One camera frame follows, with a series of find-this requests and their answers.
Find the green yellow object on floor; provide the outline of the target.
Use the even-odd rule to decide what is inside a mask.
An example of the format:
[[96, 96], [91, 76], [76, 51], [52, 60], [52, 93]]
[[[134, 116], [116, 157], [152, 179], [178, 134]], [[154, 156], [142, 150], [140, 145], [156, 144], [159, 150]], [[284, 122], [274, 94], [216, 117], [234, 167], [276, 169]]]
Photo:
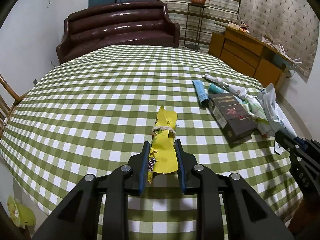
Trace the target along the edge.
[[7, 207], [9, 217], [17, 227], [25, 229], [26, 226], [36, 225], [36, 217], [33, 211], [29, 207], [21, 204], [13, 195], [8, 196]]

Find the wooden sideboard cabinet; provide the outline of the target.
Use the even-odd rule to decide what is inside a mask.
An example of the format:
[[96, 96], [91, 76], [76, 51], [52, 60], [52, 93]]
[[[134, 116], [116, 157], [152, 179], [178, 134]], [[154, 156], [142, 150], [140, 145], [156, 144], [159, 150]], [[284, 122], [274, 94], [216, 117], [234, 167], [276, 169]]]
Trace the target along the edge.
[[268, 44], [233, 28], [213, 32], [208, 53], [237, 72], [258, 80], [264, 87], [273, 84], [280, 91], [289, 76], [291, 61]]

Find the white green wrapper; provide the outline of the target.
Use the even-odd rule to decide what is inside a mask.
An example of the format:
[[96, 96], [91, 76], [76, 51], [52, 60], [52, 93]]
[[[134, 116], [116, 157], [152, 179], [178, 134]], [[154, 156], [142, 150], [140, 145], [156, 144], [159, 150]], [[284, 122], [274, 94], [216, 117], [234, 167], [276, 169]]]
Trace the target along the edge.
[[258, 131], [266, 137], [268, 131], [270, 130], [270, 126], [265, 112], [257, 98], [248, 94], [244, 97], [244, 99], [241, 99], [237, 96], [235, 98], [236, 100], [238, 100], [240, 105], [244, 107], [247, 113], [253, 118], [254, 122], [257, 125]]

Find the striped green curtain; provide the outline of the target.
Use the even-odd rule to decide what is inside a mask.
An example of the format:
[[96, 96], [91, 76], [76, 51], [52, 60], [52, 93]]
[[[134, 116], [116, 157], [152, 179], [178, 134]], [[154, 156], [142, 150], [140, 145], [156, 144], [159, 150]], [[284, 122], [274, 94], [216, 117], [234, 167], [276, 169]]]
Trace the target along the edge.
[[224, 33], [230, 22], [238, 21], [240, 0], [206, 1], [204, 8], [191, 4], [191, 0], [159, 0], [167, 4], [172, 22], [180, 25], [179, 48], [198, 43], [200, 51], [207, 53], [212, 33]]

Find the green checkered tablecloth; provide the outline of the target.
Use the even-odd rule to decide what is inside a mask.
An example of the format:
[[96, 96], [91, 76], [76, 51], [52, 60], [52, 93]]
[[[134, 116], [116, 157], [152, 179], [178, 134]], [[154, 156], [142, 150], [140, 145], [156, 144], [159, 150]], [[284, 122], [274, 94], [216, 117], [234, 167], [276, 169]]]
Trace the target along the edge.
[[86, 174], [103, 176], [151, 140], [161, 106], [177, 113], [183, 149], [224, 176], [239, 173], [284, 222], [302, 193], [287, 152], [254, 132], [229, 145], [211, 112], [201, 108], [193, 81], [203, 74], [244, 87], [263, 86], [219, 59], [157, 46], [109, 46], [52, 69], [10, 117], [1, 155], [28, 197], [50, 214]]

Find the dark brown box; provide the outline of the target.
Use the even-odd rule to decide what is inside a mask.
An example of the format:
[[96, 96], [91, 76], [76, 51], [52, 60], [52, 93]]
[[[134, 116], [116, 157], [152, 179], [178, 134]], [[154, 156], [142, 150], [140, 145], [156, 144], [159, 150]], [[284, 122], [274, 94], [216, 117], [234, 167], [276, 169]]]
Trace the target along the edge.
[[232, 93], [209, 94], [208, 107], [229, 143], [252, 134], [257, 129], [253, 118]]

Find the teal tube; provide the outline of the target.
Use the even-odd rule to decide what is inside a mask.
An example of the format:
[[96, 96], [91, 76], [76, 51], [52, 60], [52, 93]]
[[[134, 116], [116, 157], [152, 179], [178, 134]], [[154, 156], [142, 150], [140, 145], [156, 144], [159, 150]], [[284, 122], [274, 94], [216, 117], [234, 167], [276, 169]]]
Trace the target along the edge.
[[208, 88], [208, 93], [209, 94], [222, 94], [222, 93], [228, 93], [225, 89], [211, 83], [209, 88]]

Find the dark brown leather sofa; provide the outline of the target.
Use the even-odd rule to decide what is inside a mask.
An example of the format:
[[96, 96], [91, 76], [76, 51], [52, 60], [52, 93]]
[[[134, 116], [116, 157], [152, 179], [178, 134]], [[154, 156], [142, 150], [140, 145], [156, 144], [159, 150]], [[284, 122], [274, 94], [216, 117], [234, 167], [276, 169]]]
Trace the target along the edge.
[[142, 44], [177, 48], [180, 25], [172, 22], [162, 1], [133, 1], [97, 5], [64, 20], [56, 47], [60, 63], [111, 45]]

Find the white paper bag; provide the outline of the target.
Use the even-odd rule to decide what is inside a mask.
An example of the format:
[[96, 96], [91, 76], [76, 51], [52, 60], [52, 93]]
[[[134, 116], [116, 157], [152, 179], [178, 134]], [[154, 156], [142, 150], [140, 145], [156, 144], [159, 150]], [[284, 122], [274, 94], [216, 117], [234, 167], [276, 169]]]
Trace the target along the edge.
[[298, 137], [288, 118], [276, 102], [276, 90], [272, 83], [259, 92], [256, 98], [267, 120], [258, 125], [258, 129], [262, 135], [270, 138], [274, 137], [277, 131], [280, 131], [291, 139]]

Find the small toy figure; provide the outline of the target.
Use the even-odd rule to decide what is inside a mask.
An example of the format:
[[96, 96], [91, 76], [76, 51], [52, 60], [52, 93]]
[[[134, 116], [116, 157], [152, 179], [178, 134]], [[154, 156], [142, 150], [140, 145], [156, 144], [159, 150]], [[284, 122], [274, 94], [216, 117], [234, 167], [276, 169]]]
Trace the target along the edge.
[[249, 25], [244, 21], [241, 21], [239, 25], [239, 30], [242, 31], [243, 33], [249, 34]]

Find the yellow snack wrapper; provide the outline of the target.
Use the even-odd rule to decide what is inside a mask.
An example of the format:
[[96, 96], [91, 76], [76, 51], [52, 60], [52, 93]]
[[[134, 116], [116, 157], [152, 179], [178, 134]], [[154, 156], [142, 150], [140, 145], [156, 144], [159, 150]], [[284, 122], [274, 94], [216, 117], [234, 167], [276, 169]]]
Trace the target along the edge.
[[152, 141], [148, 156], [148, 182], [157, 174], [169, 174], [178, 170], [174, 140], [177, 114], [161, 105], [152, 127]]

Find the papers on cabinet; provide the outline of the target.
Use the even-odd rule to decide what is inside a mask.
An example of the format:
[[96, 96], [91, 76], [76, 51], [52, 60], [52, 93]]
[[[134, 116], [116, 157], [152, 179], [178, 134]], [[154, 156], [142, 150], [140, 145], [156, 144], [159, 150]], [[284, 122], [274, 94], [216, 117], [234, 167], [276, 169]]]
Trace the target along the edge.
[[273, 40], [272, 38], [263, 35], [261, 37], [261, 41], [264, 42], [265, 44], [267, 44], [268, 46], [271, 46], [272, 48], [274, 48], [280, 55], [284, 56], [287, 60], [289, 60], [291, 63], [295, 63], [295, 64], [302, 64], [302, 61], [300, 60], [300, 58], [297, 59], [291, 59], [285, 52], [284, 47], [277, 43], [275, 40]]

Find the beige patterned wall cloth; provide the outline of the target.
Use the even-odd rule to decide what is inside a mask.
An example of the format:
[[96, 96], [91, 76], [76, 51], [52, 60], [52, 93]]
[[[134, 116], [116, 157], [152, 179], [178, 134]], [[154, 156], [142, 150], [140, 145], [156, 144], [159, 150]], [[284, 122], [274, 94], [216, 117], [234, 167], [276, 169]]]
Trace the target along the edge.
[[296, 70], [308, 78], [316, 56], [319, 19], [307, 0], [241, 0], [238, 20], [249, 25], [251, 35], [284, 47]]

